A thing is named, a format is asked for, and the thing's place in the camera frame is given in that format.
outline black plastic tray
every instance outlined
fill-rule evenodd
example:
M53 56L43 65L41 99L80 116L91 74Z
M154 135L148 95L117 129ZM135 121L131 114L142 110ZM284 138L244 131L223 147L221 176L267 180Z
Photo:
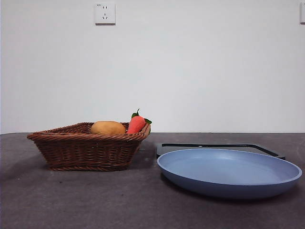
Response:
M216 148L216 149L232 149L241 150L252 153L267 154L280 159L285 160L285 156L279 155L275 151L266 149L263 146L258 146L254 144L184 144L184 143L160 143L157 144L157 158L165 153L172 152L181 149L202 149L202 148Z

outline green leaf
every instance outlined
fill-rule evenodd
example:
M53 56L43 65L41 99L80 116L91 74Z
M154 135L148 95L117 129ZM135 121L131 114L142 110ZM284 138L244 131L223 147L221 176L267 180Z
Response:
M145 122L149 123L149 124L152 124L153 122L151 120L148 120L147 118L144 119Z
M137 110L137 113L133 113L133 114L132 114L132 118L135 117L135 116L140 116L140 115L139 115L139 109Z

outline toy carrot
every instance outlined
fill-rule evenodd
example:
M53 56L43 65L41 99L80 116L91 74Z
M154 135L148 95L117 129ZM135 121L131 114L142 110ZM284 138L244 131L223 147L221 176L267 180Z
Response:
M143 118L139 115L139 109L137 110L137 113L132 114L132 119L129 122L129 127L127 130L127 134L135 134L142 130L142 128L145 126L146 123L151 124L152 122L148 120L147 118Z

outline woven basket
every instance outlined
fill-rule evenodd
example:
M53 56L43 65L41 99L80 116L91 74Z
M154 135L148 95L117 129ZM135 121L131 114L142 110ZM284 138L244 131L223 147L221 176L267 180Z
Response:
M122 123L126 129L129 123ZM93 123L78 123L27 136L52 170L119 171L127 169L150 124L136 134L90 134Z

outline dark gray tabletop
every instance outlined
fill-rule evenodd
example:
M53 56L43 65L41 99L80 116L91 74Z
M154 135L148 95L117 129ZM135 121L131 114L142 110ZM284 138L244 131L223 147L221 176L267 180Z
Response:
M256 201L210 198L161 175L155 143L252 143L305 171L305 134L151 133L128 170L50 171L25 133L1 135L2 229L304 229L305 176Z

